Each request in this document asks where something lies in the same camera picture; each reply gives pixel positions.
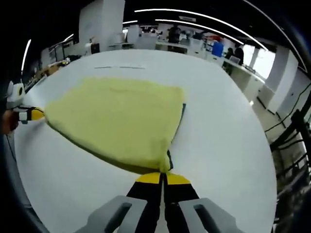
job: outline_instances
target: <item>office desk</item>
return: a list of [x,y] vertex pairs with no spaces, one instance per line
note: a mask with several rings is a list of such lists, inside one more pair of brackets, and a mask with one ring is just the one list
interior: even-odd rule
[[117,44],[109,45],[108,47],[111,48],[112,50],[121,50],[124,45],[127,45],[129,47],[134,47],[133,43],[117,43]]
[[177,43],[169,43],[169,42],[166,42],[166,41],[156,41],[156,43],[155,43],[155,49],[156,50],[167,51],[168,50],[168,46],[178,47],[178,48],[184,49],[184,53],[185,54],[187,54],[188,49],[190,49],[189,45],[182,45],[182,44],[177,44]]
[[[35,85],[24,103],[44,108],[88,76],[182,87],[187,106],[170,148],[173,172],[188,178],[199,197],[234,216],[242,231],[270,233],[276,175],[269,145],[249,102],[221,67],[174,52],[101,52]],[[83,227],[95,209],[126,195],[139,177],[80,149],[43,120],[20,125],[15,148],[27,196],[51,233]]]
[[224,62],[231,65],[230,77],[244,93],[249,101],[254,100],[258,96],[258,91],[264,86],[265,79],[243,66],[240,66],[224,57],[217,57],[207,52],[206,60],[216,63],[219,66],[223,66]]

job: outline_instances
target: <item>cable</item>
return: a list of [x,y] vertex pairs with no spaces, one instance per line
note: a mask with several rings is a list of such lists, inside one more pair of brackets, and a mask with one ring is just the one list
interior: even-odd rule
[[281,145],[284,145],[284,144],[286,144],[286,143],[288,143],[288,142],[290,142],[290,141],[292,141],[298,134],[299,134],[299,132],[295,133],[295,134],[294,134],[293,136],[291,136],[289,139],[286,139],[282,144],[280,144],[280,146],[281,146]]
[[280,176],[284,176],[288,171],[293,169],[294,166],[298,165],[304,158],[307,157],[307,153],[303,154],[300,159],[298,159],[295,163],[293,163],[290,167],[286,168],[284,171],[280,172],[276,175],[276,178],[278,179]]
[[285,146],[285,147],[277,148],[277,150],[285,150],[285,149],[287,149],[287,148],[291,147],[292,145],[297,144],[297,143],[299,143],[299,142],[303,142],[303,140],[300,139],[300,140],[294,141],[294,142],[292,142],[291,144],[289,144],[289,145],[287,145],[287,146]]
[[20,109],[25,109],[25,110],[29,110],[29,109],[36,109],[36,110],[38,110],[39,112],[41,112],[41,113],[44,113],[42,110],[40,110],[39,108],[36,108],[36,107],[31,107],[31,108],[29,108],[29,107],[23,107],[23,106],[19,106],[18,108],[20,108]]
[[16,162],[16,158],[14,157],[13,150],[12,150],[12,147],[11,147],[11,144],[10,144],[10,141],[9,141],[9,138],[8,138],[8,135],[6,135],[6,140],[8,141],[8,144],[9,144],[9,147],[10,147],[10,151],[11,151],[12,158],[13,158],[14,161]]
[[293,113],[293,111],[294,111],[296,105],[298,104],[298,101],[299,101],[299,99],[300,99],[300,96],[309,88],[309,86],[311,86],[311,83],[309,83],[309,85],[299,94],[298,99],[297,99],[296,103],[294,104],[294,106],[293,106],[291,112],[288,113],[288,115],[287,115],[283,120],[281,120],[278,124],[276,124],[275,126],[272,126],[271,128],[265,130],[265,133],[268,132],[268,131],[270,131],[271,129],[274,129],[276,126],[282,124],[282,123]]

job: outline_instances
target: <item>yellow towel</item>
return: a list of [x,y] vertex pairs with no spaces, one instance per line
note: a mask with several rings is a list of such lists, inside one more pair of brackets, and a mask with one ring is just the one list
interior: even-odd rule
[[167,150],[183,101],[179,87],[90,78],[49,103],[45,117],[57,131],[100,158],[166,172]]

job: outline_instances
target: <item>white pillar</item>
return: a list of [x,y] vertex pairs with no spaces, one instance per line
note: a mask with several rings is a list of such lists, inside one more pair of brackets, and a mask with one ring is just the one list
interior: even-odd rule
[[127,32],[127,42],[135,44],[139,38],[139,26],[136,25],[131,25],[128,29]]
[[122,33],[125,0],[104,0],[101,51],[108,50],[114,38]]
[[276,57],[269,77],[259,94],[260,100],[268,110],[275,113],[283,103],[294,81],[298,61],[293,53],[282,46],[278,46]]
[[[311,83],[310,78],[303,73],[301,70],[297,69],[295,79],[292,83],[292,86],[290,90],[288,91],[286,98],[284,99],[282,105],[279,107],[277,113],[281,116],[281,119],[283,119],[285,116],[287,116],[290,111],[294,108],[294,105],[298,99],[299,94]],[[301,110],[303,105],[306,103],[307,97],[311,91],[311,86],[300,96],[299,101],[297,102],[293,113],[299,109]],[[284,123],[286,126],[289,126],[291,123],[291,118],[287,118]]]
[[251,59],[251,62],[249,63],[249,67],[251,67],[251,68],[254,67],[255,61],[256,61],[256,59],[258,57],[258,53],[259,53],[259,49],[255,48],[253,56],[252,56],[252,59]]
[[96,0],[80,11],[79,40],[85,45],[94,37],[105,51],[117,34],[122,33],[125,0]]

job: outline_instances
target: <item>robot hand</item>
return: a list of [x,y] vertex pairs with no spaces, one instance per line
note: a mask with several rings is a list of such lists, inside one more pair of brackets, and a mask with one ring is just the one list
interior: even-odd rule
[[13,111],[13,122],[21,121],[23,124],[27,124],[29,120],[39,120],[44,117],[44,112],[40,108],[22,104],[25,95],[23,83],[13,84],[12,81],[10,82],[7,93],[7,109]]

